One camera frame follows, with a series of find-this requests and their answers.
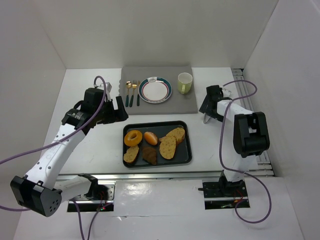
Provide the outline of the small bread slice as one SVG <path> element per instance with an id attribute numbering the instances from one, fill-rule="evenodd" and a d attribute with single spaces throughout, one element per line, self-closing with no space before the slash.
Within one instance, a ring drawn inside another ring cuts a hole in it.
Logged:
<path id="1" fill-rule="evenodd" d="M 139 155 L 139 146 L 129 147 L 126 153 L 123 156 L 123 160 L 125 163 L 132 165 Z"/>

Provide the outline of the silver metal tongs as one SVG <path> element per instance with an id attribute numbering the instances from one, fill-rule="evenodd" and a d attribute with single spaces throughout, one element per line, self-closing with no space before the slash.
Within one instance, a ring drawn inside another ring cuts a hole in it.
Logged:
<path id="1" fill-rule="evenodd" d="M 211 120 L 211 117 L 205 113 L 203 117 L 203 123 L 207 124 L 210 120 Z"/>

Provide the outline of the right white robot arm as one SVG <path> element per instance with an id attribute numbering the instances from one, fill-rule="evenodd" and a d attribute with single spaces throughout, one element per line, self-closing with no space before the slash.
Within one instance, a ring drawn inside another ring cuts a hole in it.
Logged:
<path id="1" fill-rule="evenodd" d="M 218 155 L 224 170 L 219 178 L 220 189 L 225 191 L 240 188 L 250 164 L 270 147 L 266 115 L 263 112 L 247 110 L 230 97 L 225 97 L 219 85 L 206 88 L 206 96 L 199 111 L 205 117 L 222 122 Z M 223 136 L 227 121 L 233 127 L 231 166 L 226 166 L 222 159 Z"/>

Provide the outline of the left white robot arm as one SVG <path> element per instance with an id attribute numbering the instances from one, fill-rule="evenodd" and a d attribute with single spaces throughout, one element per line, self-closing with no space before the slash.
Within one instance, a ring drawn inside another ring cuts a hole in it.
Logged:
<path id="1" fill-rule="evenodd" d="M 77 145 L 98 124 L 111 124 L 128 119 L 121 96 L 103 99 L 107 94 L 88 88 L 84 99 L 66 112 L 61 126 L 38 162 L 23 176 L 15 176 L 10 187 L 17 203 L 45 217 L 52 216 L 60 204 L 83 195 L 94 199 L 107 189 L 98 179 L 86 173 L 58 183 L 57 177 Z"/>

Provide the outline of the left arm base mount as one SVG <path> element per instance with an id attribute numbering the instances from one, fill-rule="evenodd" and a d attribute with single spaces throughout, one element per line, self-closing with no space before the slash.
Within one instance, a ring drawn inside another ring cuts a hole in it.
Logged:
<path id="1" fill-rule="evenodd" d="M 75 202 L 81 213 L 113 212 L 116 183 L 114 181 L 99 181 L 98 190 L 92 197 L 78 195 Z"/>

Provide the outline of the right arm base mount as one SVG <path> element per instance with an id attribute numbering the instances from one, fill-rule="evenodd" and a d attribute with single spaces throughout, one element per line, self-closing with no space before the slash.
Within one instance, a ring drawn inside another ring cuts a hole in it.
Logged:
<path id="1" fill-rule="evenodd" d="M 218 181 L 206 181 L 198 191 L 203 192 L 206 210 L 249 208 L 249 198 L 246 184 L 243 180 L 228 182 L 225 176 Z"/>

